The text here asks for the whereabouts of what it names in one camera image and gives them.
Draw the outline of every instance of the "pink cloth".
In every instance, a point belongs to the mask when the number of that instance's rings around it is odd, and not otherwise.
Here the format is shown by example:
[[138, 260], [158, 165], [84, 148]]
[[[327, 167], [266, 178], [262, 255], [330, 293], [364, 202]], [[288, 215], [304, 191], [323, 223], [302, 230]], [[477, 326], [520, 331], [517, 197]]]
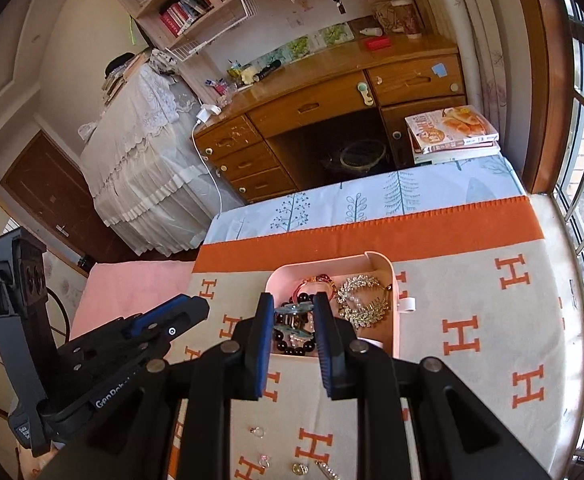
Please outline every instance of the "pink cloth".
[[117, 317], [147, 312], [185, 294], [193, 268], [194, 262], [95, 265], [74, 316], [71, 339]]

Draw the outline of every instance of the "blue sticky note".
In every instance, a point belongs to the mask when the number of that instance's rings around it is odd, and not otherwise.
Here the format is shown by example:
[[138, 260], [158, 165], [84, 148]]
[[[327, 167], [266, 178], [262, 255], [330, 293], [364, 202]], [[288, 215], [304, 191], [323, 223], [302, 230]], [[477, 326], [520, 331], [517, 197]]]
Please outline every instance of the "blue sticky note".
[[432, 72], [434, 72], [439, 77], [445, 77], [448, 75], [448, 71], [446, 70], [446, 66], [443, 63], [435, 64], [432, 67]]

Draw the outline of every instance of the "pink tray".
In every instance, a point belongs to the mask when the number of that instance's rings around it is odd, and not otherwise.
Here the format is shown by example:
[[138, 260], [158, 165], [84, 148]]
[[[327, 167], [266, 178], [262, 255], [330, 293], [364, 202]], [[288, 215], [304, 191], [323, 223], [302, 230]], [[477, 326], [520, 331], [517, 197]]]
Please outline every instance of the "pink tray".
[[[350, 276], [357, 274], [373, 274], [383, 286], [392, 283], [391, 295], [392, 304], [386, 316], [375, 326], [358, 329], [358, 336], [366, 339], [380, 341], [387, 353], [394, 357], [399, 354], [399, 314], [398, 297], [399, 286], [396, 282], [394, 270], [390, 260], [381, 253], [366, 251], [357, 256], [347, 256], [345, 258], [335, 258], [332, 260], [321, 260], [318, 262], [307, 262], [303, 264], [292, 264], [278, 267], [267, 280], [265, 291], [274, 297], [275, 306], [287, 301], [298, 284], [309, 276], [327, 274], [337, 286], [341, 286]], [[327, 292], [328, 286], [325, 283], [309, 283], [303, 288], [304, 292]], [[334, 298], [330, 302], [332, 312], [338, 315], [339, 306]], [[273, 352], [278, 353], [273, 345]]]

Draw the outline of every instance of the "screw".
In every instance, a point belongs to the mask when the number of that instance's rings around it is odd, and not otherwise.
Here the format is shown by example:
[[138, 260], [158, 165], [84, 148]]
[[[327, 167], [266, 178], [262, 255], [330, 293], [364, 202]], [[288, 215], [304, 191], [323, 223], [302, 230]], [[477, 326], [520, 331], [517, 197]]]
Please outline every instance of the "screw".
[[423, 360], [423, 368], [429, 372], [440, 372], [441, 368], [443, 368], [443, 363], [435, 357], [426, 357]]
[[221, 343], [221, 352], [224, 354], [235, 354], [241, 349], [241, 345], [236, 341], [225, 341]]
[[355, 354], [364, 354], [369, 350], [369, 345], [363, 340], [354, 339], [354, 341], [349, 344], [349, 349]]
[[165, 370], [165, 361], [163, 359], [152, 359], [145, 365], [145, 368], [150, 374], [158, 374]]

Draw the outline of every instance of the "red bracelet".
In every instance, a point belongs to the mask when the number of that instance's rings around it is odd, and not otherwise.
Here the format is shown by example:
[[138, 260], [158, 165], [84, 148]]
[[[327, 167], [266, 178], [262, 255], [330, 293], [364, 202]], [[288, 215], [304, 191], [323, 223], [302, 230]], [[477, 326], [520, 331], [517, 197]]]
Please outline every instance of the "red bracelet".
[[328, 300], [328, 301], [331, 301], [332, 298], [334, 298], [334, 296], [336, 295], [337, 286], [336, 286], [336, 283], [334, 283], [334, 281], [331, 279], [331, 277], [329, 277], [327, 274], [319, 274], [318, 276], [312, 276], [311, 278], [305, 278], [299, 284], [299, 286], [296, 287], [296, 290], [292, 293], [292, 301], [294, 303], [298, 303], [298, 295], [301, 291], [301, 288], [304, 285], [307, 285], [308, 283], [316, 283], [316, 282], [327, 283], [331, 287], [331, 294], [329, 295], [329, 300]]

